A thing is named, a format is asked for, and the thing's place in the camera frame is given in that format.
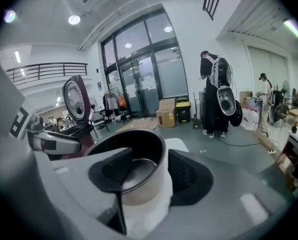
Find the sneaker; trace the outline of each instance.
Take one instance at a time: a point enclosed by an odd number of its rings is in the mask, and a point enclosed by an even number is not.
[[[214,133],[208,134],[207,130],[203,130],[203,134],[209,136],[209,138],[211,138],[211,139],[214,138]]]

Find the black round lid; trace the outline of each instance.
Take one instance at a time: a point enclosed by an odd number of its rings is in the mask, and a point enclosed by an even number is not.
[[[71,117],[77,122],[88,122],[91,107],[82,77],[76,75],[67,80],[62,93]]]

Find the ceiling light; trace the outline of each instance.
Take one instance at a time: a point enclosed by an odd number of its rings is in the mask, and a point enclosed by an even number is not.
[[[69,23],[71,24],[71,25],[76,25],[76,24],[78,24],[79,22],[80,22],[80,17],[79,16],[77,16],[77,15],[72,15],[71,17],[69,17]]]
[[[172,29],[171,26],[167,26],[167,27],[164,28],[164,31],[165,32],[171,32],[171,31],[173,31],[173,29]]]
[[[295,34],[295,36],[298,38],[298,27],[295,25],[295,23],[292,20],[286,20],[284,24]]]
[[[17,58],[18,63],[21,63],[19,52],[15,52],[15,57]]]
[[[13,10],[9,10],[4,16],[4,21],[6,23],[11,23],[15,19],[15,16],[16,16],[15,12]]]

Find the person in white clothes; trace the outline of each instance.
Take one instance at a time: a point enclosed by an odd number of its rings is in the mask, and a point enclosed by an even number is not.
[[[263,81],[261,91],[258,91],[256,96],[262,99],[262,112],[261,112],[261,130],[264,133],[268,132],[268,115],[269,108],[272,103],[272,84],[267,79],[265,73],[261,73],[259,80]]]

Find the silver container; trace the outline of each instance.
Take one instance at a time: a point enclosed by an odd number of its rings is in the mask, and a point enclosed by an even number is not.
[[[137,206],[150,201],[159,193],[164,182],[164,139],[152,130],[126,130],[97,142],[87,155],[119,148],[132,148],[131,170],[122,185],[122,204]]]

